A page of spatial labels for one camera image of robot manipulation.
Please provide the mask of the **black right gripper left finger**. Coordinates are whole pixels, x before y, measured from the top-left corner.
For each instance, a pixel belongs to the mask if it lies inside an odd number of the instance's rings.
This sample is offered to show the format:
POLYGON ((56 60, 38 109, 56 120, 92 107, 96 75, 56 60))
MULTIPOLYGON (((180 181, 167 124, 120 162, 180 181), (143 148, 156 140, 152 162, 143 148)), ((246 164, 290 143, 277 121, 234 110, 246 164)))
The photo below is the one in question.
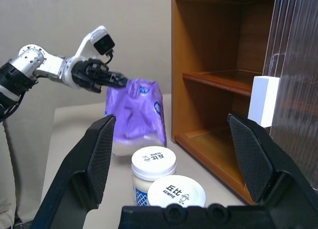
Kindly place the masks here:
POLYGON ((83 229, 102 202, 116 118, 95 122, 62 161, 29 229, 83 229))

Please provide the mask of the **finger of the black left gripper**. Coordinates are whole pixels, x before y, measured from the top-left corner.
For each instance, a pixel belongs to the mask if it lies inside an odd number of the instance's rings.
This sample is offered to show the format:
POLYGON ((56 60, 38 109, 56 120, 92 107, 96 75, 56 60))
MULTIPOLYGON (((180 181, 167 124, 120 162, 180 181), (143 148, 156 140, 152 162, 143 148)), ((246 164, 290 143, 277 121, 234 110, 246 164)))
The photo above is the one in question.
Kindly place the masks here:
POLYGON ((104 84, 126 84, 128 78, 117 72, 103 71, 100 80, 104 84))
POLYGON ((113 88, 123 88, 127 85, 127 79, 121 78, 115 81, 110 81, 107 79, 98 79, 95 81, 95 83, 98 85, 98 89, 101 89, 103 86, 113 87, 113 88))

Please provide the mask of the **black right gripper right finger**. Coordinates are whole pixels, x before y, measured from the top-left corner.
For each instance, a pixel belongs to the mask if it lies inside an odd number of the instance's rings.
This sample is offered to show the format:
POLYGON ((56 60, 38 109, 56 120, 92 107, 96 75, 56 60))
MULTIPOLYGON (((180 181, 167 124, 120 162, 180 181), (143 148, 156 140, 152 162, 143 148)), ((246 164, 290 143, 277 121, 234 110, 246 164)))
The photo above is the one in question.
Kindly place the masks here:
POLYGON ((318 229, 318 194, 291 157, 256 122, 228 115, 239 169, 275 229, 318 229))

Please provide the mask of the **purple tissue pack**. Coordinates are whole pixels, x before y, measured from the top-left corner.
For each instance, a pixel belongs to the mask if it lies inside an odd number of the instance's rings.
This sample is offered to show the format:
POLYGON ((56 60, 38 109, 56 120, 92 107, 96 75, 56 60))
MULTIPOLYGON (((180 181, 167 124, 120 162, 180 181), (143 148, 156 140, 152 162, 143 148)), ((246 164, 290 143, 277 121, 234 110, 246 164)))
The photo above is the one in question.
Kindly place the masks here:
POLYGON ((148 146, 167 146, 158 82, 135 78, 124 88, 109 87, 105 115, 116 117, 112 146, 115 156, 131 156, 148 146))

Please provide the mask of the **white door handle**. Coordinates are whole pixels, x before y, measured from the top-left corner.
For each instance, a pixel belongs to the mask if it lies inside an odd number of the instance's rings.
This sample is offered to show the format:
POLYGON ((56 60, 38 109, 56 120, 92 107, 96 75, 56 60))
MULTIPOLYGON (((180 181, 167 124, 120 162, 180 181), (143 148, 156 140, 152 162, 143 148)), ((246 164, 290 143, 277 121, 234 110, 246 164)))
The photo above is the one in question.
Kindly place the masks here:
POLYGON ((271 127, 279 84, 279 77, 254 77, 248 111, 249 120, 264 128, 271 127))

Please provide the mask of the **white lidded mayonnaise jar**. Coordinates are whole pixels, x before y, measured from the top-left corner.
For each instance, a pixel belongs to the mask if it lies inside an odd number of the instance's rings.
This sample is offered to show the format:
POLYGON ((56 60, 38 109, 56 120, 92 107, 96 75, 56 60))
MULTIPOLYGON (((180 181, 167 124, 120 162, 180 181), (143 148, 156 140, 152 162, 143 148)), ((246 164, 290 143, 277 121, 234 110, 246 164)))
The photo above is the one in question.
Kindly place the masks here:
POLYGON ((144 147, 132 155, 131 169, 135 203, 147 206, 148 190, 153 182, 176 174, 176 155, 165 147, 144 147))
POLYGON ((168 175, 157 179, 148 189, 148 205, 165 208, 178 204, 204 207, 206 194, 194 179, 182 175, 168 175))

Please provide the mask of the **ribbed glass sliding door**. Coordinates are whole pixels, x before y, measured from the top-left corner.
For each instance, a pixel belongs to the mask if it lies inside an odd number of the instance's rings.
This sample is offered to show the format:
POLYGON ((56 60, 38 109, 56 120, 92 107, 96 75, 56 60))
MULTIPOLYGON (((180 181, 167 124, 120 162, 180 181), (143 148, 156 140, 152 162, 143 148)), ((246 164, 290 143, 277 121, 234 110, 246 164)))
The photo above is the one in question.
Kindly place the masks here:
POLYGON ((271 136, 318 191, 318 0, 295 0, 271 136))
POLYGON ((294 4, 295 0, 275 0, 274 2, 273 16, 271 21, 268 46, 266 50, 265 64, 263 69, 263 73, 266 76, 280 78, 291 26, 294 4))

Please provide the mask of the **brown wooden cabinet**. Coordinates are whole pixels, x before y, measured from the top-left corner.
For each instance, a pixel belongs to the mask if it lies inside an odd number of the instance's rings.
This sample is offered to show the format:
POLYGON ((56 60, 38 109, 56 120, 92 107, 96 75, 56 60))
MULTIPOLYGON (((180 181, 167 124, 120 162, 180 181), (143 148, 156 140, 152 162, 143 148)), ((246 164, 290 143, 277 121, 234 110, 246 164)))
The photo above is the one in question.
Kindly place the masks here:
POLYGON ((275 0, 172 0, 172 139, 247 203, 227 116, 247 116, 275 0))

